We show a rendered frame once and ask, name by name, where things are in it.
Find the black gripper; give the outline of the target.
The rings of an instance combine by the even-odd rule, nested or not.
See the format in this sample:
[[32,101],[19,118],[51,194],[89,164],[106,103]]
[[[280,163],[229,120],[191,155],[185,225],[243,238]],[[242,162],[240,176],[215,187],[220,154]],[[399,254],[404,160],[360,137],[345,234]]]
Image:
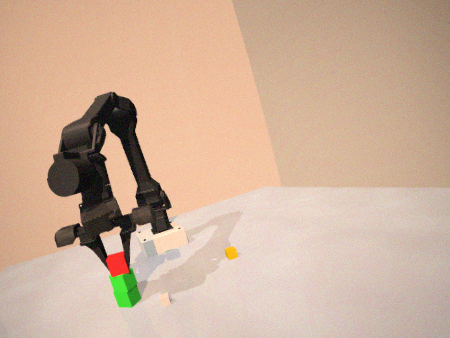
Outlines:
[[[106,203],[107,199],[114,198],[111,184],[94,190],[81,192],[81,197],[82,203],[86,203],[87,206],[96,206],[102,202]],[[117,218],[113,221],[115,228],[121,228],[121,232],[119,234],[122,241],[123,253],[125,255],[128,266],[130,265],[131,233],[136,231],[137,225],[141,226],[156,221],[157,220],[154,208],[150,204],[133,208],[132,213],[125,214],[123,215],[123,217]],[[109,270],[106,261],[107,253],[99,234],[95,238],[89,238],[83,226],[81,227],[79,223],[63,227],[55,233],[56,234],[54,235],[54,240],[57,247],[72,245],[75,239],[79,237],[79,245],[87,246],[89,249],[91,249]]]

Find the small yellow block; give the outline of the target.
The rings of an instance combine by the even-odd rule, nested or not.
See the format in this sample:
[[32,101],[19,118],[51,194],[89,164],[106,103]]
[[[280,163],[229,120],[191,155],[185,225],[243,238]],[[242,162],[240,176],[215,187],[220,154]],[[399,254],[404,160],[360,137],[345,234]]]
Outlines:
[[231,260],[238,257],[237,250],[234,246],[225,249],[226,257]]

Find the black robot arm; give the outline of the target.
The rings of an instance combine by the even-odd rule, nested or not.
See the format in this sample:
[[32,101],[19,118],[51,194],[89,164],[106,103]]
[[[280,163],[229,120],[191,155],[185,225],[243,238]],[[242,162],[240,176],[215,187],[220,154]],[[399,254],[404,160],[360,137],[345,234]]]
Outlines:
[[[107,159],[100,153],[107,136],[104,128],[107,124],[120,138],[138,185],[135,195],[138,207],[150,204],[154,208],[157,221],[150,224],[155,235],[174,229],[166,212],[172,205],[160,184],[151,178],[135,132],[136,116],[137,109],[128,98],[112,91],[97,96],[81,118],[64,126],[47,182],[51,191],[61,197],[111,184],[104,162]],[[81,202],[78,207],[81,224],[89,238],[113,230],[113,220],[123,217],[115,197],[96,206]]]

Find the green block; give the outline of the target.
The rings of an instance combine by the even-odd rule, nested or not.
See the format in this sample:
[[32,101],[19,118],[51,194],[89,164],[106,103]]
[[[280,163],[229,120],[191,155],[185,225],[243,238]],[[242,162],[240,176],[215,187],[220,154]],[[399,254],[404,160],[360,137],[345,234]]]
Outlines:
[[129,292],[113,292],[119,308],[129,307],[132,308],[137,302],[141,300],[141,296],[137,285],[133,286]]
[[115,277],[111,277],[111,275],[109,275],[109,278],[114,292],[129,292],[133,286],[138,284],[132,268],[130,268],[130,271],[126,274],[120,274]]

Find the red block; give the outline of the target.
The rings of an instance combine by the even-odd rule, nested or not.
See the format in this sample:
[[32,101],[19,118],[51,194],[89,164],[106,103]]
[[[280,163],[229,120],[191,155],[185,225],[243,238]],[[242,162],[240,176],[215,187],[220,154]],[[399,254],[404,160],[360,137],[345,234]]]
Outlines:
[[117,252],[107,256],[107,265],[111,274],[111,277],[126,274],[130,271],[125,255],[123,252]]

